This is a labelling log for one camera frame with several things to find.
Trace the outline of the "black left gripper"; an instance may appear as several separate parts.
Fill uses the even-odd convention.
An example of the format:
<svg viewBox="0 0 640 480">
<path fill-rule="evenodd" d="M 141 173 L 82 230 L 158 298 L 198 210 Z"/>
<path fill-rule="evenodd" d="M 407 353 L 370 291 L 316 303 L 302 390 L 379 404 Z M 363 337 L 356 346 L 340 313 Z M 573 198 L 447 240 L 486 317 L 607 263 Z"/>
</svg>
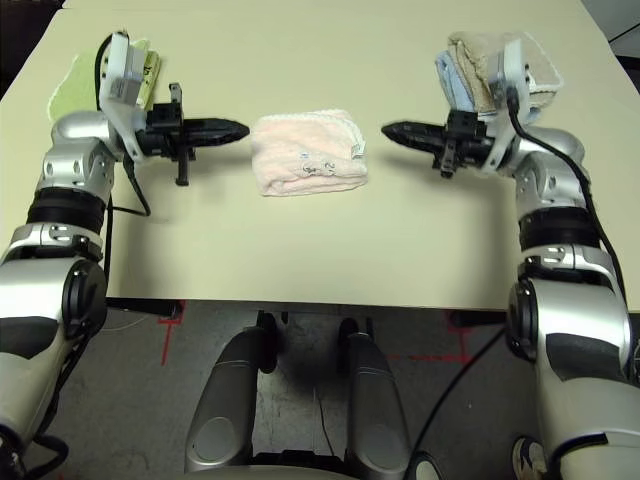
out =
<svg viewBox="0 0 640 480">
<path fill-rule="evenodd" d="M 195 160 L 195 148 L 240 141 L 249 134 L 249 128 L 240 122 L 220 118 L 184 120 L 180 84 L 170 83 L 169 92 L 169 102 L 154 103 L 146 112 L 145 128 L 137 132 L 137 139 L 145 154 L 176 162 L 175 183 L 188 186 L 189 164 Z"/>
</svg>

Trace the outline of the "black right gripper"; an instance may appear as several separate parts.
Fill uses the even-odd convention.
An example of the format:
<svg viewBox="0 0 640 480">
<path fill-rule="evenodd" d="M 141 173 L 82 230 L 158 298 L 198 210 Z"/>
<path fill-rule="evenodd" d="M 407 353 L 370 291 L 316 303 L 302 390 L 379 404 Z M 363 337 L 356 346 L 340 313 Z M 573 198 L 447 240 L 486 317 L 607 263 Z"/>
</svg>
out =
<svg viewBox="0 0 640 480">
<path fill-rule="evenodd" d="M 435 153 L 433 168 L 446 179 L 460 168 L 484 165 L 494 144 L 487 130 L 476 112 L 461 110 L 450 110 L 444 126 L 404 120 L 381 128 L 394 143 Z"/>
</svg>

